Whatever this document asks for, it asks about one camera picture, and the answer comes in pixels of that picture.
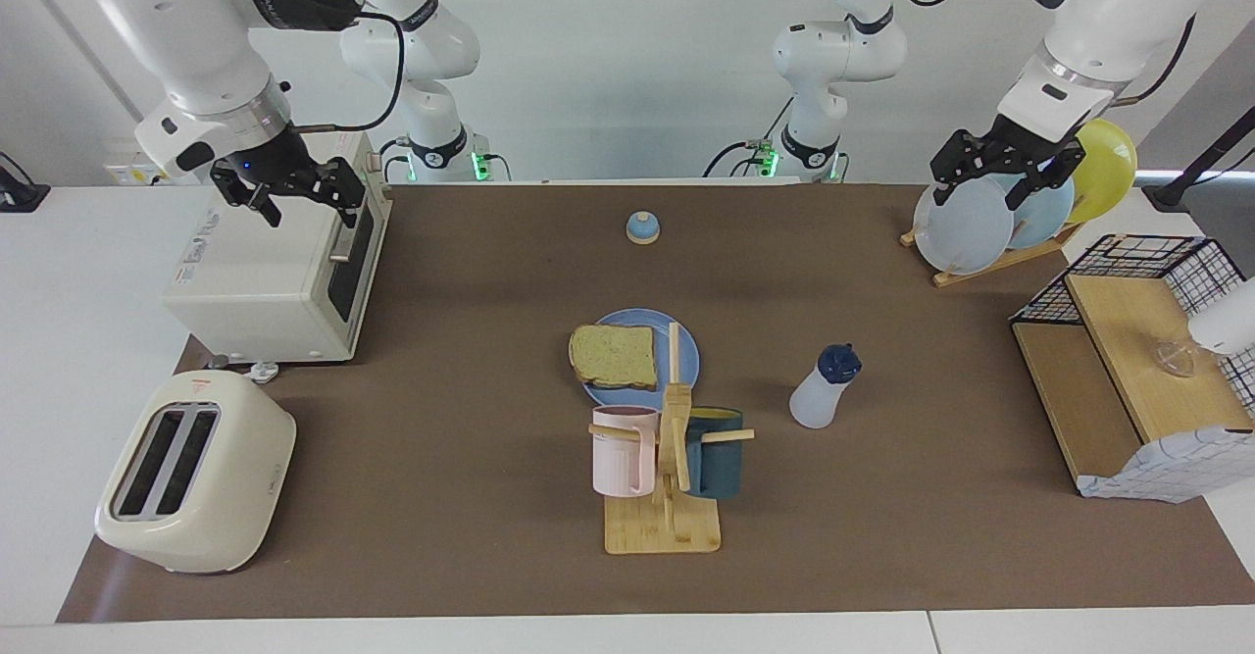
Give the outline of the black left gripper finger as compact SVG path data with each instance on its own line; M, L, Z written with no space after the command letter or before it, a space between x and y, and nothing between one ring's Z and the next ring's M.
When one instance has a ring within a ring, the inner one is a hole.
M976 180L989 171L991 139L975 136L968 128L956 128L944 146L929 161L929 171L935 180L932 203L945 206L959 185Z
M1049 161L1035 162L1022 152L1010 154L1012 173L1017 185L1008 193L1008 208L1017 212L1028 198L1040 190L1058 190L1079 167L1086 157L1084 146L1078 139L1067 141Z

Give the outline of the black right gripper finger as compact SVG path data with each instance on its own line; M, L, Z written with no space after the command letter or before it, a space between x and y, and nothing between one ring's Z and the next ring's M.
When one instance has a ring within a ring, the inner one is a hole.
M228 206L251 208L269 226L279 226L281 222L281 212L270 198L269 185L246 185L232 166L212 167L212 181Z
M356 222L365 197L365 185L345 159L318 164L318 202L335 208L343 222Z

